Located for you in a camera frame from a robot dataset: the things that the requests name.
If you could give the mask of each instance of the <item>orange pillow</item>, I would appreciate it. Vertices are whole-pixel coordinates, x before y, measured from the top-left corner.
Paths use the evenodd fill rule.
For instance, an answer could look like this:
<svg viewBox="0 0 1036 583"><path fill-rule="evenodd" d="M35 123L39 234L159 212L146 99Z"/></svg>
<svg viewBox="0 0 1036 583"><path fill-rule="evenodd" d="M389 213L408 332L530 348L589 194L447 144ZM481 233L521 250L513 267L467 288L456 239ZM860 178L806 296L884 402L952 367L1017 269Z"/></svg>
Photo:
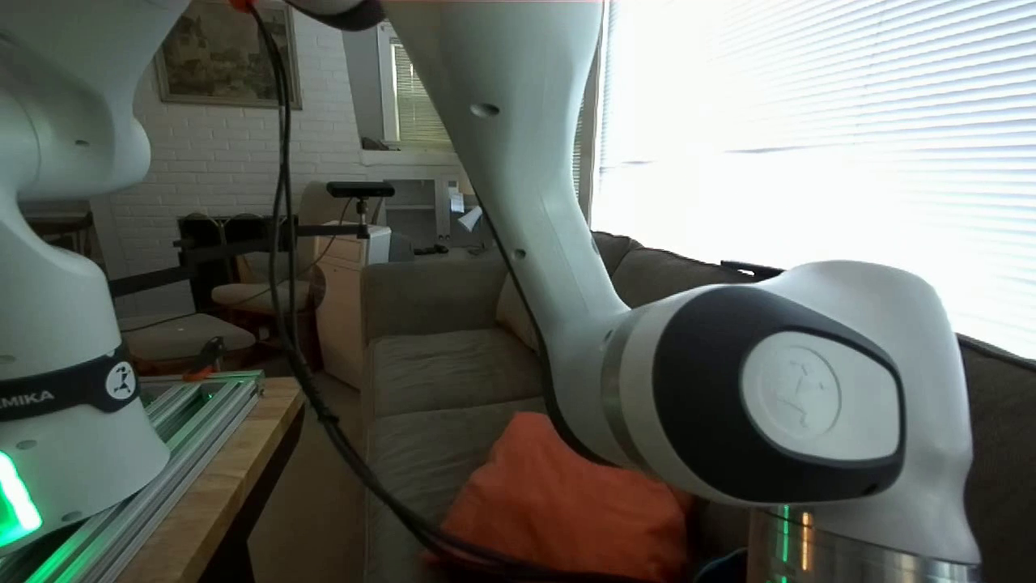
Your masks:
<svg viewBox="0 0 1036 583"><path fill-rule="evenodd" d="M642 474L580 458L545 415L518 413L442 528L552 569L665 582L687 564L689 505Z"/></svg>

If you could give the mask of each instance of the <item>stool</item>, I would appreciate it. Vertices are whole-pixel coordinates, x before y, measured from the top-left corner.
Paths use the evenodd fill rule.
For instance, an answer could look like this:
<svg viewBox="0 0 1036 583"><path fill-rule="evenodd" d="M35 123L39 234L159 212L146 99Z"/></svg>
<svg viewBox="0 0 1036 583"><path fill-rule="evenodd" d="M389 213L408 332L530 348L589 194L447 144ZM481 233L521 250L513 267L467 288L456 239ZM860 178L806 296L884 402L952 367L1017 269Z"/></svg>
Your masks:
<svg viewBox="0 0 1036 583"><path fill-rule="evenodd" d="M171 316L142 316L119 319L119 328L128 330L148 326ZM223 337L227 349L225 362L241 360L256 339L251 332L218 318L196 314L143 330L126 332L126 343L134 367L140 375L178 375L186 371L205 343Z"/></svg>

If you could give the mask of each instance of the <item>robotic arm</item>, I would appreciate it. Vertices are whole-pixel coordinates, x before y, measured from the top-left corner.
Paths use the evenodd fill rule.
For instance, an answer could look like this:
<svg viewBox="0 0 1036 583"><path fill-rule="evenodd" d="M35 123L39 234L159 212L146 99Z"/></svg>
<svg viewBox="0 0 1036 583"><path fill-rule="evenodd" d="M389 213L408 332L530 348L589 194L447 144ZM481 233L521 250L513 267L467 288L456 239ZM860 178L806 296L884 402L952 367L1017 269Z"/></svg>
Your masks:
<svg viewBox="0 0 1036 583"><path fill-rule="evenodd" d="M291 3L341 29L372 26L381 9L392 21L534 315L548 411L570 446L713 500L801 505L819 531L917 561L979 562L963 514L972 454L960 355L921 279L837 261L633 311L616 296L568 163L600 4ZM0 552L60 526L69 508L88 515L136 492L168 456L135 391L105 390L122 349L103 274L32 235L16 196L86 196L143 175L132 95L184 6L4 3L0 470L8 457L39 524L0 538ZM40 391L50 399L37 402ZM18 396L29 397L6 405ZM20 449L28 441L39 445Z"/></svg>

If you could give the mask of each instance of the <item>picture frame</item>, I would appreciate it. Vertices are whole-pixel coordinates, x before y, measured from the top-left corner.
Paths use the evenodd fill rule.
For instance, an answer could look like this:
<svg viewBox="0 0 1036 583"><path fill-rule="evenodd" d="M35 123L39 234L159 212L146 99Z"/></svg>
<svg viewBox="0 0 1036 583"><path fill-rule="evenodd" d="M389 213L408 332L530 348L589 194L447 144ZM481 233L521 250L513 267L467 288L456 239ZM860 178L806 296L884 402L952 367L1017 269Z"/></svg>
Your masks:
<svg viewBox="0 0 1036 583"><path fill-rule="evenodd" d="M291 8L255 4L281 50L292 109L301 109ZM274 69L255 21L226 0L194 0L154 57L159 96L165 103L276 108Z"/></svg>

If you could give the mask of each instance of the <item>beige couch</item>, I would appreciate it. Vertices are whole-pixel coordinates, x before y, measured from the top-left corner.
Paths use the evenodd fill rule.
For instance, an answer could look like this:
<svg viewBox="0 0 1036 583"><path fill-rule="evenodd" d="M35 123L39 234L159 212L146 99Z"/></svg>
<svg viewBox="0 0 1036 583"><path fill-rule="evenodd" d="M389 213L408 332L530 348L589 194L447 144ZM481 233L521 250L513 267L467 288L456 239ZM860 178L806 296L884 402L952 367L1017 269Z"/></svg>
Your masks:
<svg viewBox="0 0 1036 583"><path fill-rule="evenodd" d="M747 280L628 237L595 239L630 307ZM390 491L432 521L443 518L516 411L543 411L546 372L496 321L506 274L498 256L386 263L364 273L367 457ZM975 441L967 504L986 581L1028 581L1027 560L1036 556L1036 369L988 347L961 346ZM706 502L696 508L690 528L698 558L744 545L743 512ZM418 543L370 498L366 532L367 583L440 580L422 563Z"/></svg>

